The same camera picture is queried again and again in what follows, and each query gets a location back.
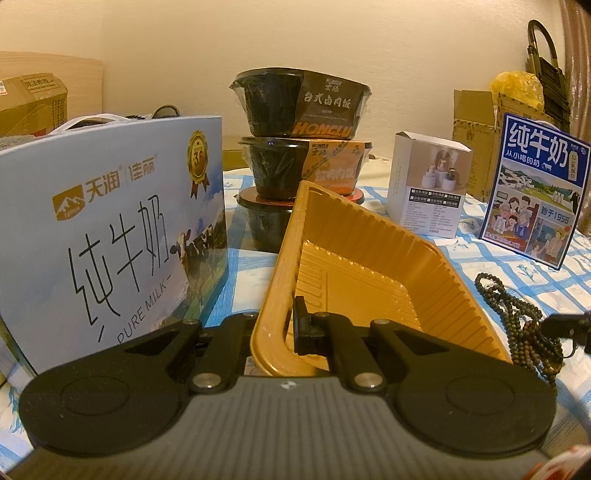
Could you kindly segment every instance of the small white box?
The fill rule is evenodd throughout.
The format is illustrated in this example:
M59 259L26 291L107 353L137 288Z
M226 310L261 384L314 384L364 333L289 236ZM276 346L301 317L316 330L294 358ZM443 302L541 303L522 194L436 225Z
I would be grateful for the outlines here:
M459 142L399 132L386 210L419 235L453 238L460 222L472 150Z

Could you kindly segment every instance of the blue checkered tablecloth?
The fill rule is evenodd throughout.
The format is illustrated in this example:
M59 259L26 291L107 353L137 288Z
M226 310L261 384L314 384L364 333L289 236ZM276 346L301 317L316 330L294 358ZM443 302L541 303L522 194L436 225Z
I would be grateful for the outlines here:
M358 185L365 194L364 207L386 215L387 176L362 175ZM216 301L206 326L219 325L232 314L260 308L276 255L257 252L248 227L246 210L239 207L235 196L254 185L250 174L243 171L224 175L226 221L229 241L229 277ZM505 339L498 316L483 302L474 287L482 271L499 277L503 283L537 305L546 315L581 313L591 310L591 242L575 233L560 271L537 264L501 247L482 242L476 237L482 226L486 205L467 197L457 236L453 239L428 238L452 262L474 297L483 306L499 337ZM571 342L564 343L570 352ZM568 449L576 443L591 442L591 358L578 349L568 359L557 380L558 409L555 422L544 444L549 455ZM8 382L0 387L0 470L6 471L23 458L31 446L17 415L18 393Z

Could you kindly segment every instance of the stacked bowls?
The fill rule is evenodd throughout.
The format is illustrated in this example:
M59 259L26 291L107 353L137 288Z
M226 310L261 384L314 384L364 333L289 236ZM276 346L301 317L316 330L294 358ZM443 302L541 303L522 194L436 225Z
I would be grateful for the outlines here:
M243 156L255 187L241 191L255 246L278 252L301 180L363 202L355 189L372 148L351 140L371 95L367 85L309 70L266 68L240 73L230 85L252 137Z

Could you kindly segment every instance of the gold seal emblem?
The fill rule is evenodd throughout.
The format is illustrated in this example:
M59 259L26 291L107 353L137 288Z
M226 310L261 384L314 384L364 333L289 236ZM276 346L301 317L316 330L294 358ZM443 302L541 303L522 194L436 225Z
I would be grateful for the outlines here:
M189 142L187 151L187 167L189 176L193 181L191 185L191 197L197 198L199 184L207 191L209 180L207 179L207 142L202 132L196 131Z

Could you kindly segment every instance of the yellow plastic tray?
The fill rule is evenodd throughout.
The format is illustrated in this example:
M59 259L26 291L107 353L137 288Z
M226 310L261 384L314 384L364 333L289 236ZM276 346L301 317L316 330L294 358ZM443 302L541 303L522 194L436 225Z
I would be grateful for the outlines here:
M303 295L312 313L340 313L359 326L388 318L510 361L437 247L309 181L300 183L251 352L269 375L326 375L325 357L293 351L294 295Z

